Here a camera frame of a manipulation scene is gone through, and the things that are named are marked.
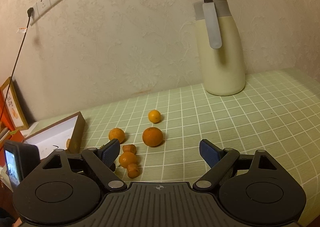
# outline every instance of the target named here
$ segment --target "crosshair marking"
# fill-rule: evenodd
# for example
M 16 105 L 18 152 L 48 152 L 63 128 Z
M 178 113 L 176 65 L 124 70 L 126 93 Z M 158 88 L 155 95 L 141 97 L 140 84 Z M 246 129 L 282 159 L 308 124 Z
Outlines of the crosshair marking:
M 155 188 L 157 188 L 158 190 L 162 190 L 165 187 L 163 185 L 157 185 Z

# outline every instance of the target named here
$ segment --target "blue gripper pad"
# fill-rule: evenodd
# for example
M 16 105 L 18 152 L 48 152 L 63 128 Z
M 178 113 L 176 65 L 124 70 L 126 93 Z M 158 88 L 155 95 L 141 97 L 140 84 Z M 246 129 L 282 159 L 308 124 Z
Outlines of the blue gripper pad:
M 217 146 L 213 145 L 206 139 L 203 139 L 199 143 L 199 152 L 204 161 L 209 165 L 209 167 L 214 167 L 220 159 L 223 151 Z
M 107 167 L 110 167 L 120 153 L 120 142 L 113 139 L 107 145 L 108 147 L 105 150 L 104 147 L 101 148 L 103 151 L 100 159 Z

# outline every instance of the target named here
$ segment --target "open box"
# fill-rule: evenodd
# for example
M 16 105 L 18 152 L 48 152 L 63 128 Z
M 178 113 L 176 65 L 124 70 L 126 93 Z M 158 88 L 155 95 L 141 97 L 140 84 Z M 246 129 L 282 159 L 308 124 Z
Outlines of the open box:
M 38 147 L 40 159 L 46 158 L 58 148 L 76 154 L 80 150 L 84 125 L 85 120 L 81 112 L 77 112 L 28 136 L 25 143 Z

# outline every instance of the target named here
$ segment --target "wire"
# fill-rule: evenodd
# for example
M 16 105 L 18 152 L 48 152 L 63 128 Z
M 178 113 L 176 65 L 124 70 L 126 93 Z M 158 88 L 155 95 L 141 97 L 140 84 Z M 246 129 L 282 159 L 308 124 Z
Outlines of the wire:
M 15 64 L 14 64 L 12 73 L 11 73 L 11 77 L 10 77 L 10 81 L 9 81 L 7 93 L 5 94 L 4 104 L 3 104 L 2 111 L 1 111 L 1 115 L 0 115 L 0 122 L 1 122 L 1 119 L 2 119 L 3 112 L 4 112 L 5 103 L 6 103 L 6 101 L 7 101 L 7 97 L 8 97 L 10 85 L 11 85 L 11 83 L 12 83 L 13 73 L 14 73 L 14 70 L 16 69 L 16 65 L 17 65 L 17 62 L 18 62 L 18 59 L 19 59 L 19 56 L 20 56 L 20 52 L 21 52 L 21 49 L 22 49 L 22 45 L 23 45 L 24 39 L 25 39 L 25 37 L 26 37 L 27 31 L 28 31 L 28 27 L 29 27 L 29 23 L 30 23 L 30 17 L 31 17 L 32 12 L 33 12 L 33 8 L 29 8 L 29 9 L 28 9 L 28 24 L 27 24 L 27 29 L 26 29 L 26 32 L 24 33 L 24 36 L 23 36 L 23 39 L 22 39 L 22 43 L 21 43 L 21 46 L 20 46 L 20 49 L 19 49 L 19 52 L 18 52 L 18 56 L 17 56 L 16 62 L 15 62 Z

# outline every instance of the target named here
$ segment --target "thermos handle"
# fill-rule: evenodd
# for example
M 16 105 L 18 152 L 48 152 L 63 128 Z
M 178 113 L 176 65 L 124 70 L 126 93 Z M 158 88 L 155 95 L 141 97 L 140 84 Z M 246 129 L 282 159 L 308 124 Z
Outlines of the thermos handle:
M 214 2 L 203 3 L 202 9 L 204 13 L 205 25 L 208 31 L 210 47 L 213 49 L 218 49 L 222 46 L 222 40 Z

